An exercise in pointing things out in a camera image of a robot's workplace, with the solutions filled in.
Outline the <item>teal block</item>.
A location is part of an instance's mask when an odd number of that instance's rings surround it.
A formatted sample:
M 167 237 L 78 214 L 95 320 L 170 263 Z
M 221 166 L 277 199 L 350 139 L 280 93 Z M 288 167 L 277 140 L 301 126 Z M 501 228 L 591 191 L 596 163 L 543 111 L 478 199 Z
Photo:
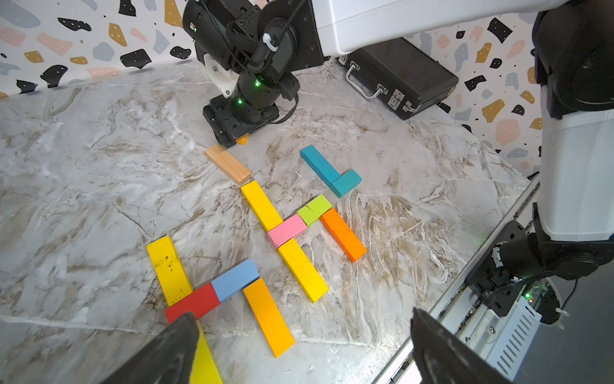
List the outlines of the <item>teal block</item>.
M 348 170 L 331 183 L 330 189 L 338 198 L 342 198 L 357 187 L 361 181 L 361 176 L 355 170 Z
M 308 146 L 301 150 L 301 157 L 328 187 L 341 177 L 314 146 Z

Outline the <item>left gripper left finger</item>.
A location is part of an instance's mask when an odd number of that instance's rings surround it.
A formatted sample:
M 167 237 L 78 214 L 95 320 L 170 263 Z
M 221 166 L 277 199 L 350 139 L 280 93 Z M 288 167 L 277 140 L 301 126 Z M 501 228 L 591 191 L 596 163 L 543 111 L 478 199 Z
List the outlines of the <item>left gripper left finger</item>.
M 199 330 L 195 315 L 181 315 L 132 358 L 103 380 L 105 383 L 188 383 Z

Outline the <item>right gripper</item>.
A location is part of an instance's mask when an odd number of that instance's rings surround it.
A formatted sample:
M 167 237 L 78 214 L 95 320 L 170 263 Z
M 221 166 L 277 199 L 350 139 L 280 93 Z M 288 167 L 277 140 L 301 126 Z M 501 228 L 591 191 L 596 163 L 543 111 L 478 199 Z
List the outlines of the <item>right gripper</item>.
M 297 33 L 292 23 L 300 10 L 286 18 L 271 19 L 263 32 L 254 23 L 260 18 L 252 6 L 228 23 L 214 14 L 209 1 L 189 1 L 183 14 L 184 30 L 200 49 L 224 70 L 238 75 L 234 88 L 203 109 L 203 115 L 224 148 L 270 124 L 282 124 L 294 112 L 280 115 L 278 98 L 299 101 L 299 82 L 289 67 L 297 51 Z

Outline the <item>red block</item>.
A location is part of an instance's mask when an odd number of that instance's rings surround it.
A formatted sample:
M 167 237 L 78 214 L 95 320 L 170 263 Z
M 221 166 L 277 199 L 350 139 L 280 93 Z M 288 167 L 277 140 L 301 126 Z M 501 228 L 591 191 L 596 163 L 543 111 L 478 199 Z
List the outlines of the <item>red block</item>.
M 186 313 L 193 313 L 196 319 L 211 312 L 221 304 L 212 283 L 208 283 L 187 295 L 165 311 L 168 323 L 173 323 Z

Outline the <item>lime yellow block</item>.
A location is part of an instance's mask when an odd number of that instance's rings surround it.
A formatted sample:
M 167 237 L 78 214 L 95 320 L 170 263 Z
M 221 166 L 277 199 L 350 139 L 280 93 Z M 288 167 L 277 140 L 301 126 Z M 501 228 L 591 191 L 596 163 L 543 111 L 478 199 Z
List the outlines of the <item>lime yellow block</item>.
M 190 384 L 223 384 L 222 376 L 217 369 L 213 353 L 198 320 L 196 325 L 198 326 L 198 344 L 190 374 Z

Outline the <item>light blue block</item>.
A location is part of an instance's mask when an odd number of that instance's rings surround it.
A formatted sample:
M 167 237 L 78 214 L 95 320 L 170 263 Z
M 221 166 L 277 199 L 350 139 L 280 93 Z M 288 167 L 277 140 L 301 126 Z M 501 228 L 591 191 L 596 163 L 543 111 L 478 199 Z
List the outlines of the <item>light blue block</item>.
M 231 296 L 243 290 L 260 278 L 257 267 L 251 259 L 236 265 L 215 278 L 211 285 L 220 302 L 225 302 Z

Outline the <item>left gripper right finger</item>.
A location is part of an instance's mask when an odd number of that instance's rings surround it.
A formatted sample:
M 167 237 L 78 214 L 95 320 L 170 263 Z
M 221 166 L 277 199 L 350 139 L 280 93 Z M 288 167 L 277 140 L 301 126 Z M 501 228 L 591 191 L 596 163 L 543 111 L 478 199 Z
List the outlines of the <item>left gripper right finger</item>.
M 509 382 L 422 309 L 413 310 L 411 336 L 423 383 Z

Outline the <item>orange-yellow small block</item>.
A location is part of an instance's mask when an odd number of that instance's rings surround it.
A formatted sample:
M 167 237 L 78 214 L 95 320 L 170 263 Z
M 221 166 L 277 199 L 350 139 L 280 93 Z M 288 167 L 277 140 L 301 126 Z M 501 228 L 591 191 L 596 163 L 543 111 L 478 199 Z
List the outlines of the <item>orange-yellow small block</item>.
M 249 134 L 245 134 L 236 140 L 236 143 L 245 146 L 249 140 Z

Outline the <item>orange block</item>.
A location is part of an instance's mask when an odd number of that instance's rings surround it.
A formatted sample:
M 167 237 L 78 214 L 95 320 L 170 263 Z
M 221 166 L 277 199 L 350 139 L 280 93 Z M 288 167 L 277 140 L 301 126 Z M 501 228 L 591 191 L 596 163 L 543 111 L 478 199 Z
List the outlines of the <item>orange block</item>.
M 366 247 L 338 212 L 331 208 L 320 217 L 320 221 L 328 230 L 337 244 L 342 248 L 345 255 L 351 262 L 358 261 L 367 253 Z

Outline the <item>pink block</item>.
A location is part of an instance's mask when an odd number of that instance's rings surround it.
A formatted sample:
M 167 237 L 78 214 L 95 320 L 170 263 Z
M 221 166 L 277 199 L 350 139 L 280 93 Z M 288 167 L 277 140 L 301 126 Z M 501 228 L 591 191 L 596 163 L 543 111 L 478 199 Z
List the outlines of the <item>pink block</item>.
M 297 238 L 307 229 L 307 225 L 299 214 L 291 216 L 282 224 L 270 230 L 267 235 L 276 249 L 292 238 Z

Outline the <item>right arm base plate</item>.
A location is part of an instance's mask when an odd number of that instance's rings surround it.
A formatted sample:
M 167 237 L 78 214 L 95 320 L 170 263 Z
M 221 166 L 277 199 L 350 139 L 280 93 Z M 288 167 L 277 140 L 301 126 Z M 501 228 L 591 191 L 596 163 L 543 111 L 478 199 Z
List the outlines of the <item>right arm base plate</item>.
M 510 312 L 521 288 L 517 281 L 545 271 L 537 257 L 537 238 L 516 221 L 507 223 L 465 282 L 499 317 Z

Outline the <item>tan wooden block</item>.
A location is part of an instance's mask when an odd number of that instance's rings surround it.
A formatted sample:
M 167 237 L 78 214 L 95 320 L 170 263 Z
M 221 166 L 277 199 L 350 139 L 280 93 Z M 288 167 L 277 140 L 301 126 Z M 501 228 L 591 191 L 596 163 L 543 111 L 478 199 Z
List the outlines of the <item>tan wooden block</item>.
M 245 184 L 251 177 L 251 171 L 219 144 L 206 150 L 206 157 L 240 186 Z

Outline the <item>green block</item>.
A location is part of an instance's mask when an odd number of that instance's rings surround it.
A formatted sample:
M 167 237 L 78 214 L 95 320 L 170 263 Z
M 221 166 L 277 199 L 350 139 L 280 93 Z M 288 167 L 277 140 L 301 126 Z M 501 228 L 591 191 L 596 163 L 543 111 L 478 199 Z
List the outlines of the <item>green block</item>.
M 314 198 L 301 209 L 299 209 L 298 214 L 305 223 L 305 225 L 307 225 L 307 227 L 310 227 L 331 208 L 332 204 L 328 201 L 328 199 L 324 195 L 318 195 L 318 197 Z

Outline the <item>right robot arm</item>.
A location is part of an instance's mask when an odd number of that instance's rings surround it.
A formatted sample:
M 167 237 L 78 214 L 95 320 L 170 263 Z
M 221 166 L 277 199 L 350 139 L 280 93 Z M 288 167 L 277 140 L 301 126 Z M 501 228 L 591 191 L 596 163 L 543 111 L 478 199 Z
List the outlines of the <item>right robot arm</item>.
M 231 147 L 279 121 L 294 71 L 336 58 L 400 118 L 433 104 L 541 178 L 535 229 L 484 274 L 574 280 L 613 259 L 610 1 L 189 1 L 184 30 L 221 91 L 203 110 Z

